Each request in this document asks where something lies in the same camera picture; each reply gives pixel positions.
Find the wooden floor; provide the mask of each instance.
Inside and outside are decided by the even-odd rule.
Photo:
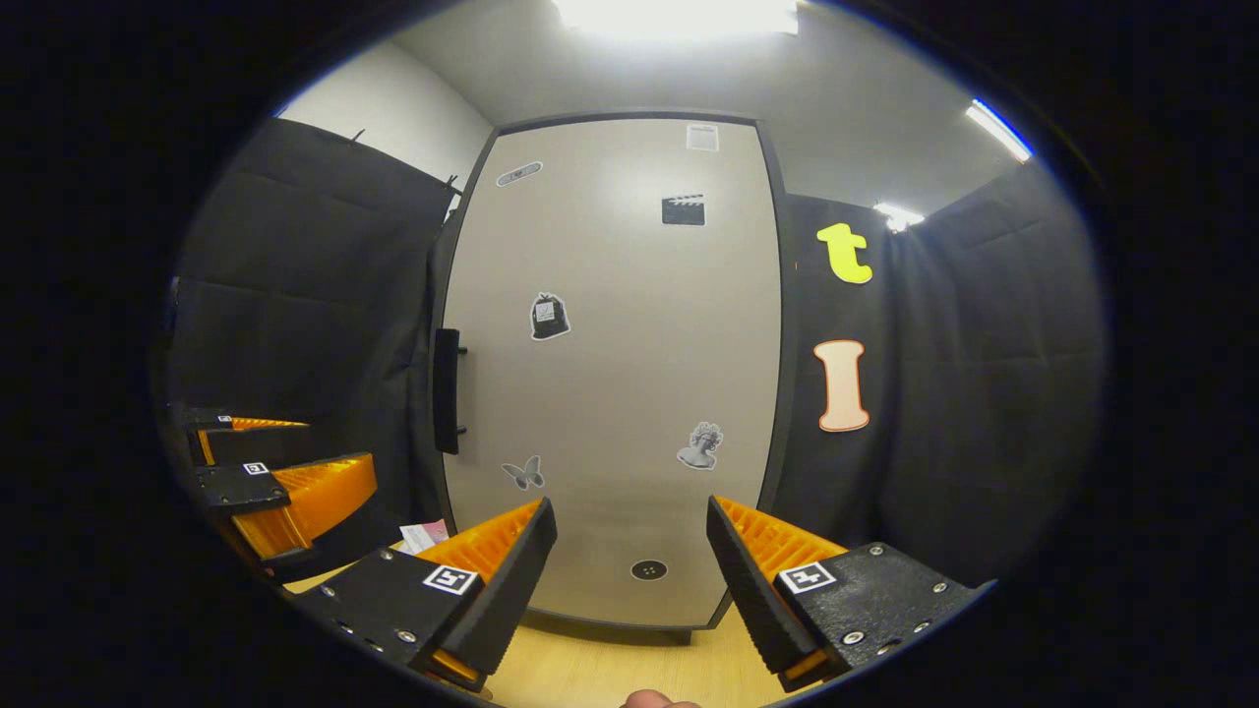
[[[302,592],[344,569],[285,587]],[[481,695],[506,708],[618,708],[641,688],[705,708],[754,708],[789,695],[765,670],[734,605],[716,629],[692,632],[689,646],[665,632],[529,615]]]

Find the door handle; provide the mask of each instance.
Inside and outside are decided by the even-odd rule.
[[[460,330],[439,329],[433,341],[433,440],[437,450],[449,455],[460,454],[460,436],[467,426],[458,423],[460,355],[467,354],[460,346]]]

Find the orange gripper pad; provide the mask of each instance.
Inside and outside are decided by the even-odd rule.
[[[292,421],[268,421],[266,418],[232,418],[232,430],[249,428],[276,428],[287,426],[307,426],[310,423],[295,423]]]
[[[306,427],[308,423],[295,423],[292,421],[267,421],[264,418],[232,418],[232,430],[243,431],[253,428],[277,428],[277,427]],[[210,452],[210,436],[206,431],[196,431],[196,440],[201,443],[201,456],[205,457],[206,465],[214,465],[214,454]]]
[[[757,563],[757,569],[765,576],[765,581],[771,586],[773,586],[778,573],[783,571],[849,552],[842,545],[786,522],[779,522],[764,511],[757,511],[738,501],[718,496],[716,503],[730,518],[730,523],[739,532],[739,538],[743,539],[748,554]]]
[[[490,578],[494,577],[499,566],[507,557],[507,552],[511,551],[511,544],[516,542],[520,532],[529,524],[529,519],[534,517],[541,503],[543,500],[539,498],[506,514],[500,514],[432,548],[421,551],[415,557],[442,566],[476,571],[488,585]]]
[[[371,455],[325,460],[271,474],[288,491],[290,504],[232,517],[261,558],[310,548],[315,538],[344,522],[376,491]]]

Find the oval sticker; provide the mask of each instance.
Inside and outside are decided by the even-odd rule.
[[[535,174],[540,169],[543,169],[541,163],[529,163],[522,168],[517,168],[515,170],[511,170],[510,173],[499,175],[499,179],[497,181],[495,181],[495,184],[497,184],[499,186],[507,186],[509,184],[516,180],[525,179],[526,176]]]

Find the butterfly sticker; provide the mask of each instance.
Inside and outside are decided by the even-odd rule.
[[[511,475],[511,479],[515,480],[520,491],[528,491],[530,482],[533,482],[534,486],[544,486],[546,484],[546,480],[543,479],[543,474],[539,471],[539,467],[541,466],[543,459],[534,455],[528,462],[525,462],[524,470],[515,465],[504,465],[502,471]]]

